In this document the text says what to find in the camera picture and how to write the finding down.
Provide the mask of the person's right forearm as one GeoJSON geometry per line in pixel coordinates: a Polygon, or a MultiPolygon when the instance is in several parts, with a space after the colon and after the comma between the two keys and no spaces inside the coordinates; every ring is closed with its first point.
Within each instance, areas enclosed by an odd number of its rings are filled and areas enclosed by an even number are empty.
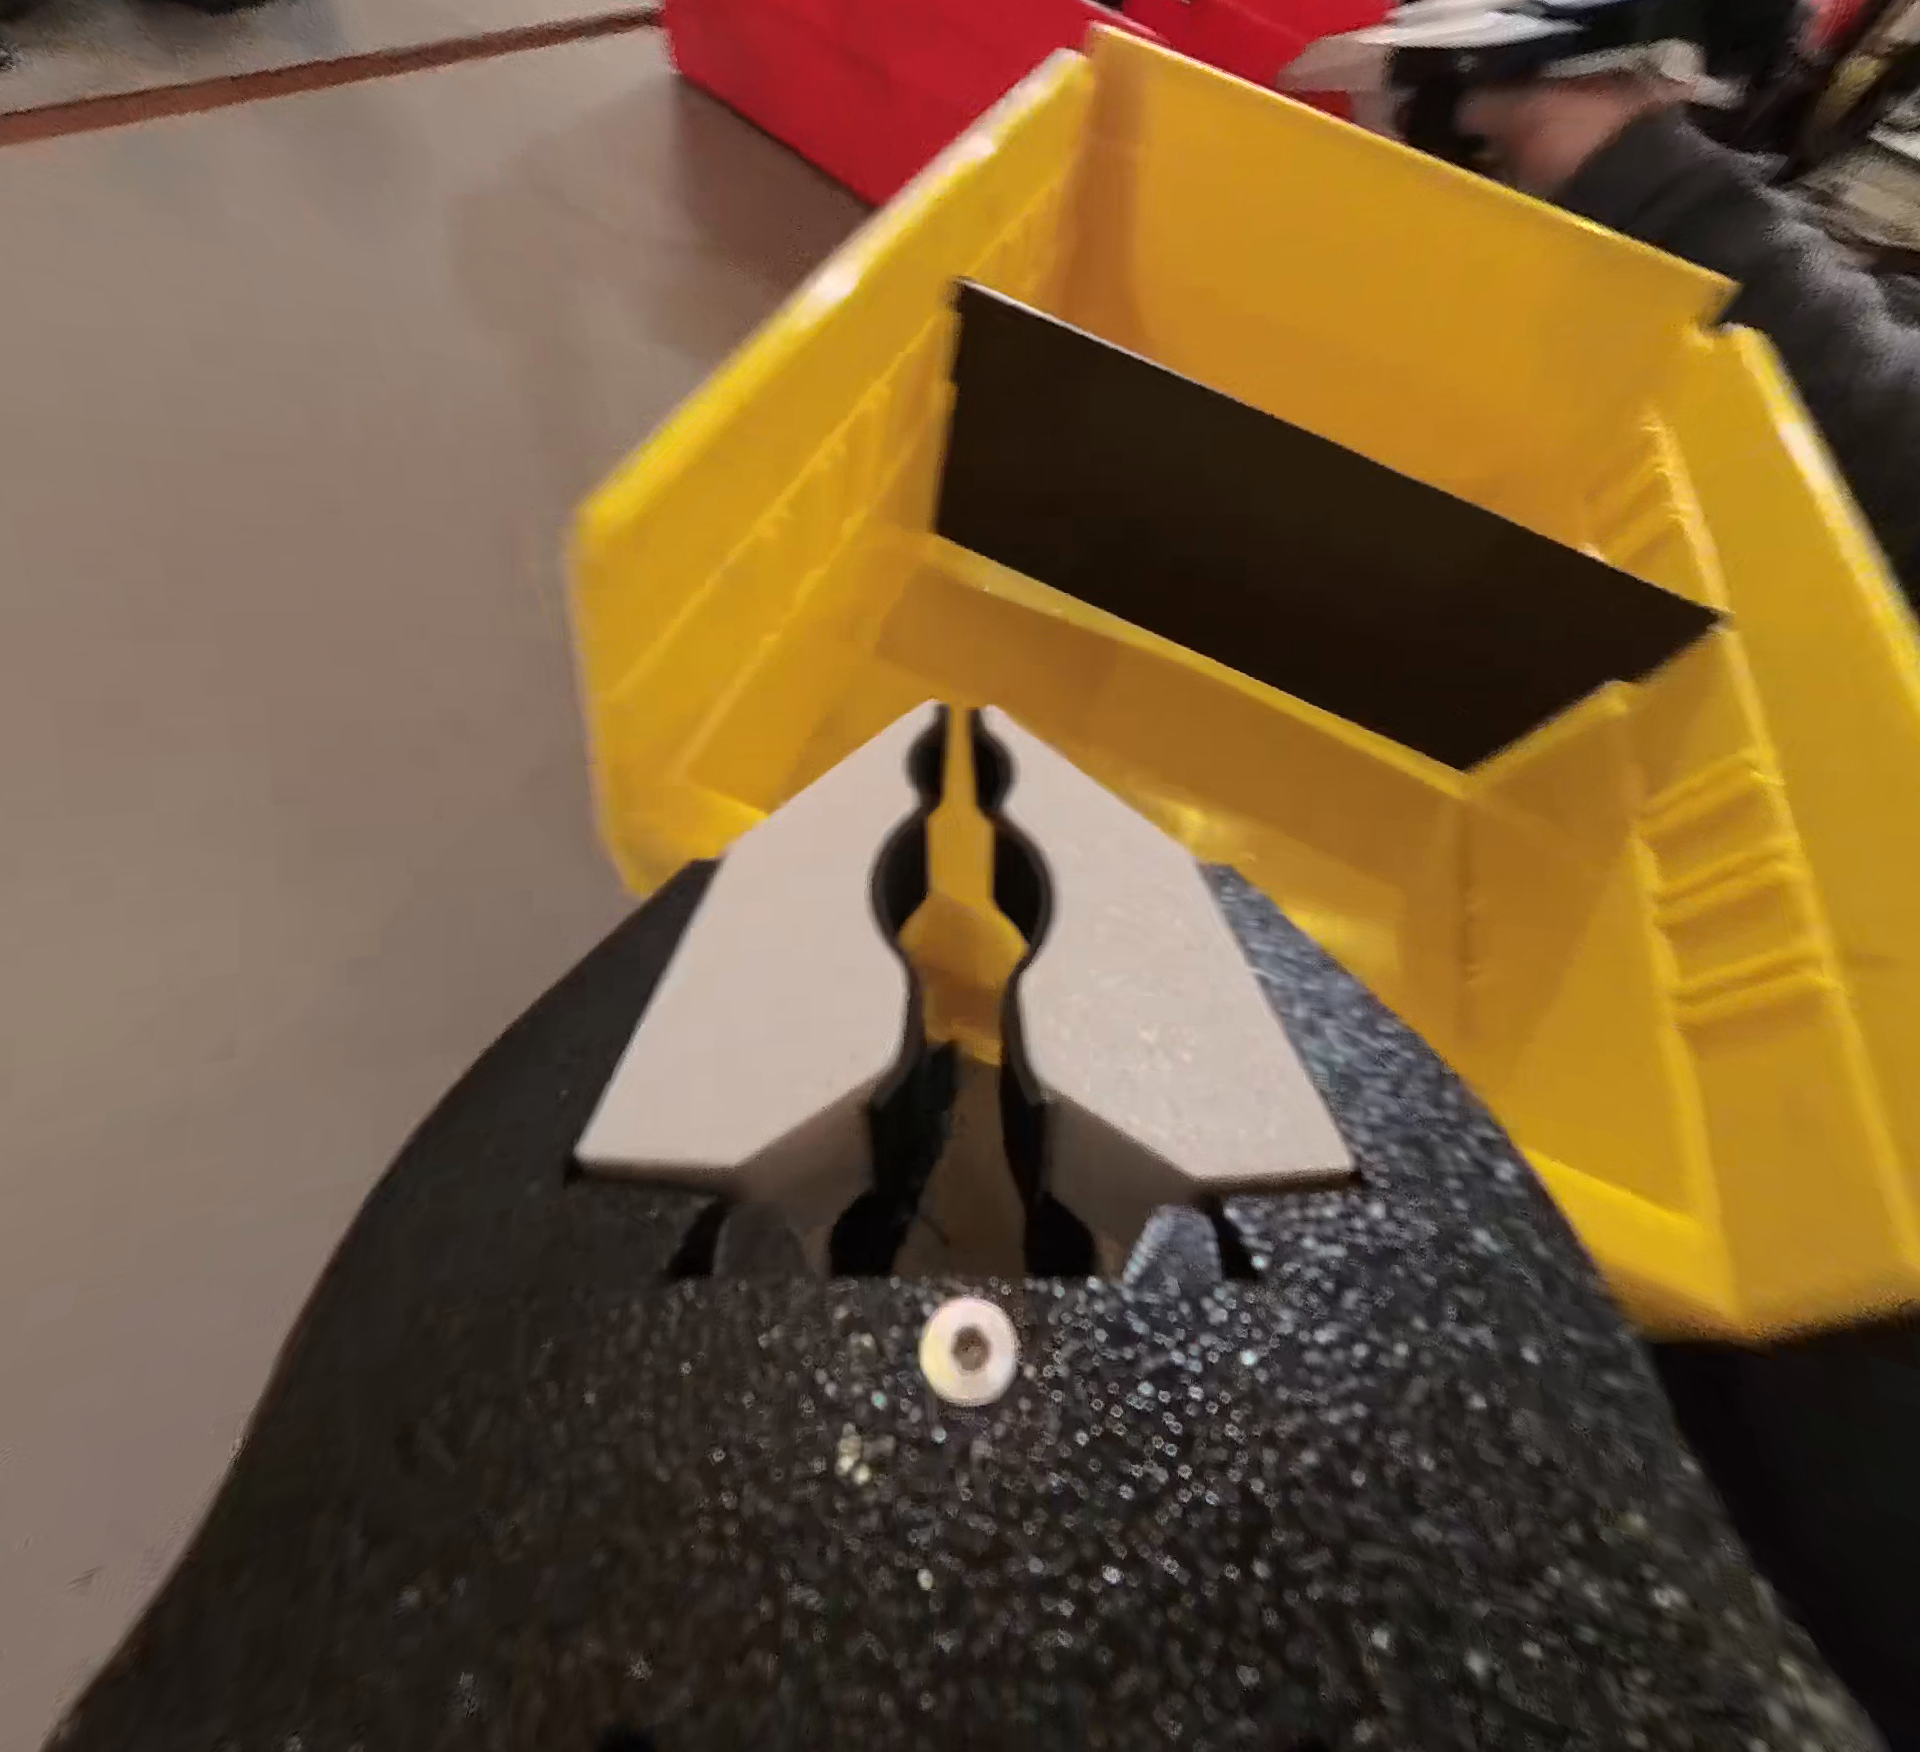
{"type": "Polygon", "coordinates": [[[1722,277],[1768,339],[1894,576],[1918,592],[1918,336],[1882,283],[1681,114],[1626,126],[1552,203],[1722,277]]]}

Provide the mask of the black bin divider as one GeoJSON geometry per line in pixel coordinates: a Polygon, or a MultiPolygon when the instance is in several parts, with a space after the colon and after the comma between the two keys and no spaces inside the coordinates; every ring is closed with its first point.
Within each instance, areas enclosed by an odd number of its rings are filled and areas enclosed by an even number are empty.
{"type": "Polygon", "coordinates": [[[1722,618],[973,280],[952,544],[1455,770],[1722,618]]]}

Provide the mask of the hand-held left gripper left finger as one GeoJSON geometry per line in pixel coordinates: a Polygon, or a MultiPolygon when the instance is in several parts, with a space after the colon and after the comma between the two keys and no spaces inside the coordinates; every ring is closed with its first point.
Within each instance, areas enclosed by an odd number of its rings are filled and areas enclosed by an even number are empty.
{"type": "Polygon", "coordinates": [[[888,1277],[947,1148],[955,1047],[902,943],[930,897],[947,707],[883,729],[709,870],[575,1146],[888,1277]]]}

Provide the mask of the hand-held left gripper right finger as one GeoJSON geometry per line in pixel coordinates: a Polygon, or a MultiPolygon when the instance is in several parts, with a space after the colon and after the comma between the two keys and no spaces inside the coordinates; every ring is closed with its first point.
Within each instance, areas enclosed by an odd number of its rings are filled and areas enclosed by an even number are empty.
{"type": "Polygon", "coordinates": [[[971,713],[971,783],[1021,935],[997,1107],[1024,1270],[1094,1279],[1155,1213],[1352,1184],[1197,860],[997,707],[971,713]]]}

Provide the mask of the person's right hand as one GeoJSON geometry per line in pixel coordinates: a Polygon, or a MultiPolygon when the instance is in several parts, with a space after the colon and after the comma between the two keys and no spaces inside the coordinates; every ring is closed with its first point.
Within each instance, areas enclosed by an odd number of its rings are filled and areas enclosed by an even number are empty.
{"type": "Polygon", "coordinates": [[[1461,102],[1459,123],[1506,184],[1541,198],[1558,192],[1617,129],[1608,95],[1574,86],[1482,90],[1461,102]]]}

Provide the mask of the yellow plastic bin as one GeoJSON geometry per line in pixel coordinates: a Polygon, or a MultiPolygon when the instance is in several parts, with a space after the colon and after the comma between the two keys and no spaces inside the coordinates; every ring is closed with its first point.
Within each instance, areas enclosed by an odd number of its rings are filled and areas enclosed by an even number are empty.
{"type": "Polygon", "coordinates": [[[724,854],[1000,705],[1411,1024],[1637,1322],[1915,1306],[1915,624],[1725,289],[1117,32],[1057,52],[578,513],[600,838],[724,854]],[[1454,764],[937,537],[973,283],[1717,615],[1454,764]]]}

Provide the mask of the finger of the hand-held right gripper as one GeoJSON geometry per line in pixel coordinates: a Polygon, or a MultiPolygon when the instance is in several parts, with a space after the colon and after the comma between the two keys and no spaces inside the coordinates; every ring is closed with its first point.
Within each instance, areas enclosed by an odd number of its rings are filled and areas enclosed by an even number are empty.
{"type": "Polygon", "coordinates": [[[1280,68],[1278,90],[1380,98],[1506,86],[1565,52],[1566,36],[1566,19],[1536,0],[1415,0],[1372,27],[1309,43],[1280,68]]]}

